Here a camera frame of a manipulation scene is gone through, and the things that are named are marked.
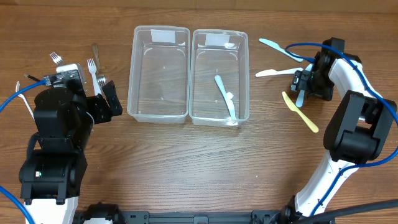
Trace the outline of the white plastic knife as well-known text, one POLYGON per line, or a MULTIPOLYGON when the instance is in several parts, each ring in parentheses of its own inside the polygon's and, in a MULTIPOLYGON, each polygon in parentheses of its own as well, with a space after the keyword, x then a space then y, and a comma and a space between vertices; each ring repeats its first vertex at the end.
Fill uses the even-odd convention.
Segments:
MULTIPOLYGON (((312 69, 312 64, 309 64, 309 65, 306 67, 305 71, 310 72, 311 69, 312 69)), ((304 91, 304 90, 300 90, 300 92, 299 92, 299 94, 298 94, 298 97, 297 97, 297 99, 296 99, 296 102, 295 102, 295 105, 296 105, 298 108, 301 108, 301 107, 302 107, 303 101, 304 101, 304 96, 305 96, 305 91, 304 91)))

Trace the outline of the yellow plastic knife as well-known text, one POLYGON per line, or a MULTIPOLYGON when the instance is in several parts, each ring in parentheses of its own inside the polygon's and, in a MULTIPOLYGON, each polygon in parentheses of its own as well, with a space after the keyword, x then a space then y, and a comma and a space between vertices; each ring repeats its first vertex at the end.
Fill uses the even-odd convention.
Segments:
POLYGON ((312 122, 307 116, 305 116, 298 107, 296 107, 296 105, 292 102, 286 92, 282 92, 282 97, 289 110, 296 112, 313 133, 319 132, 318 126, 314 122, 312 122))

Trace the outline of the pale blue knife bottom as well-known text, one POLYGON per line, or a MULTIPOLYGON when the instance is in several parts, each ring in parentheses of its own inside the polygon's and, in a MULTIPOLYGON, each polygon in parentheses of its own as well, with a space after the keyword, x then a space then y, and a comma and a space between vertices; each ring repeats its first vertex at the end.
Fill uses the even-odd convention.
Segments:
POLYGON ((226 92, 222 78, 219 75, 215 75, 214 79, 215 79, 215 82, 224 98, 227 109, 229 111, 230 118, 236 119, 236 110, 234 107, 234 103, 232 101, 233 94, 231 92, 226 92))

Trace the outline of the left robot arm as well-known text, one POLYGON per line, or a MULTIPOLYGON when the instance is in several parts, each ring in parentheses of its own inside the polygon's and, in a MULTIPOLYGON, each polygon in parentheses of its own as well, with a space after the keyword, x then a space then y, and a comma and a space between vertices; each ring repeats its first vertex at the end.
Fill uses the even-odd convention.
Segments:
POLYGON ((27 223, 72 223, 87 168, 85 148, 96 124, 121 115, 114 82, 86 96, 79 81, 42 80, 34 100, 37 132, 19 171, 27 223))

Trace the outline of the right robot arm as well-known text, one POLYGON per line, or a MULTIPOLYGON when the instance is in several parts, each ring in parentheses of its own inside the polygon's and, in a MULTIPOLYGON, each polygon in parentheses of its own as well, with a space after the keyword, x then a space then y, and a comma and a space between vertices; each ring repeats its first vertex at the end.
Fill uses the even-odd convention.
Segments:
POLYGON ((371 86, 363 73, 362 61, 345 52, 343 39, 332 37, 319 47, 316 56, 306 58, 311 69, 295 72, 290 88, 326 101, 338 90, 341 103, 326 127, 326 153, 320 165, 280 214, 286 222, 323 213, 351 174, 397 156, 394 151, 377 160, 392 124, 397 122, 396 102, 383 98, 371 86))

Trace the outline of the left clear plastic container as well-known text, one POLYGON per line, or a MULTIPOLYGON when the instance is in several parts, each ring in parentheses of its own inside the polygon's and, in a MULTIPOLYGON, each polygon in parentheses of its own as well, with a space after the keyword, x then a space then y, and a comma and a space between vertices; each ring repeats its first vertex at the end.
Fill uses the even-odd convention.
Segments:
POLYGON ((184 123, 188 114, 190 30, 134 29, 127 112, 142 123, 184 123))

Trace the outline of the clear plastic container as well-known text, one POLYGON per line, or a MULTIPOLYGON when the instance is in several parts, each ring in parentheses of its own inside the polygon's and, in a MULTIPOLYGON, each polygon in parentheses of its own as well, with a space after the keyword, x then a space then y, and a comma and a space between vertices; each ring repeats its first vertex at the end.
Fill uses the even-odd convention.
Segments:
POLYGON ((188 114, 190 30, 134 29, 127 112, 142 123, 184 123, 188 114))
POLYGON ((235 30, 198 29, 193 33, 188 114, 194 125, 238 127, 249 118, 248 35, 235 30), (222 78, 233 94, 231 119, 215 82, 222 78))

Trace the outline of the right clear plastic container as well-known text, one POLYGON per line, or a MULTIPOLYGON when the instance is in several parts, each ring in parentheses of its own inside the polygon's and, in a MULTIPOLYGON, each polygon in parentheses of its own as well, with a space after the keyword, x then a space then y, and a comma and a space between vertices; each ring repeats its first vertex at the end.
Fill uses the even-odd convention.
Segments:
POLYGON ((249 118, 248 35, 235 30, 198 29, 193 33, 188 114, 194 125, 238 127, 249 118), (233 94, 231 119, 215 82, 222 78, 233 94))

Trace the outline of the short silver metal fork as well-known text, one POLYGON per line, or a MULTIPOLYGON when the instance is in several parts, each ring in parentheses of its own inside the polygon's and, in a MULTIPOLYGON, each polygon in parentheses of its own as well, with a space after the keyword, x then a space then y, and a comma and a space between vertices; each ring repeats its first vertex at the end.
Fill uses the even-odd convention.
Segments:
POLYGON ((99 53, 98 53, 98 45, 97 45, 97 43, 94 43, 91 45, 91 47, 92 47, 92 51, 93 51, 93 55, 94 55, 95 65, 97 68, 96 79, 97 79, 99 87, 102 88, 106 84, 106 77, 105 77, 104 73, 101 71, 100 59, 99 59, 99 53))

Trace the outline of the thick white plastic fork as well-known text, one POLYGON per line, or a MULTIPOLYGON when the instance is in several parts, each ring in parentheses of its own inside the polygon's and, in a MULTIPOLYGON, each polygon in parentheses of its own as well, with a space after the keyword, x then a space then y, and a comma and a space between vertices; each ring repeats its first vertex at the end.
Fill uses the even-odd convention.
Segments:
POLYGON ((93 81, 94 94, 95 94, 95 96, 97 96, 98 94, 101 94, 101 88, 98 84, 97 77, 96 77, 97 68, 96 68, 95 62, 92 58, 87 60, 87 64, 88 64, 88 70, 91 74, 92 81, 93 81))

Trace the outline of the cream plastic knife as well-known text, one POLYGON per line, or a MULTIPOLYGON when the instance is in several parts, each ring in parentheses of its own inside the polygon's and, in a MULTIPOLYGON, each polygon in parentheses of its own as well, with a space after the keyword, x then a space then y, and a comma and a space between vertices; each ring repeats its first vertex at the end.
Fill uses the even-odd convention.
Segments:
POLYGON ((303 71, 303 68, 290 68, 287 70, 274 70, 274 69, 268 69, 268 70, 263 70, 261 72, 258 72, 255 74, 255 77, 268 77, 268 76, 275 76, 275 75, 291 75, 294 74, 295 72, 301 72, 303 71))

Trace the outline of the long silver metal fork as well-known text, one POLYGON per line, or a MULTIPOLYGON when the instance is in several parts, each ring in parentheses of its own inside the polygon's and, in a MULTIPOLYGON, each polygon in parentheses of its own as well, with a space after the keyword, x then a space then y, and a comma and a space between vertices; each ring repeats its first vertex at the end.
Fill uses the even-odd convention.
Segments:
POLYGON ((79 63, 71 63, 66 65, 65 62, 63 61, 63 58, 55 52, 50 53, 50 57, 53 60, 53 62, 57 65, 56 67, 57 73, 66 72, 70 70, 78 70, 82 84, 84 85, 86 84, 86 77, 83 71, 83 67, 79 63))

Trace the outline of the thin white plastic fork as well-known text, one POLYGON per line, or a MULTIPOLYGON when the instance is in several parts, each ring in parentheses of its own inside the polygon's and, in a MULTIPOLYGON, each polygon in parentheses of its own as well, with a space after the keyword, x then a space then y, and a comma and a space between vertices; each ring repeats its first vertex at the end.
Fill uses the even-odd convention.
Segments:
MULTIPOLYGON (((20 85, 21 85, 21 84, 20 84, 20 82, 18 81, 18 82, 16 83, 16 87, 15 87, 15 92, 16 92, 16 93, 19 91, 20 85)), ((26 107, 27 107, 27 109, 28 109, 28 111, 29 111, 29 113, 30 113, 32 119, 34 120, 33 111, 32 111, 32 109, 31 109, 29 103, 27 102, 26 97, 25 97, 23 94, 19 94, 18 97, 21 98, 21 99, 24 101, 24 103, 25 103, 25 105, 26 105, 26 107)))

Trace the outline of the black-handled metal fork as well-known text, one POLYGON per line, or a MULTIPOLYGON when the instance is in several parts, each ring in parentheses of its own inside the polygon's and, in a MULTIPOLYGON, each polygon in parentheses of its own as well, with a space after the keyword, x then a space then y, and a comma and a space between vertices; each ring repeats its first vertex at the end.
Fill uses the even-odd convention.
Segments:
POLYGON ((28 78, 28 79, 31 79, 31 80, 35 81, 35 82, 41 82, 41 81, 42 81, 42 80, 40 80, 39 78, 36 78, 36 77, 34 77, 34 76, 32 76, 32 75, 24 74, 24 76, 25 76, 26 78, 28 78))

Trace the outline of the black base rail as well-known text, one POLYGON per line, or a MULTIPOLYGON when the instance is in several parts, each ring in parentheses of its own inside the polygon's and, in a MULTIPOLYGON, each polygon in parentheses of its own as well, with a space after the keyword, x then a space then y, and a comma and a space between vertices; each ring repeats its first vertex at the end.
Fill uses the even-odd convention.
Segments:
POLYGON ((73 224, 124 223, 124 224, 265 224, 296 223, 305 217, 290 208, 283 210, 253 210, 251 212, 173 212, 123 211, 116 204, 92 204, 84 212, 77 212, 73 224))

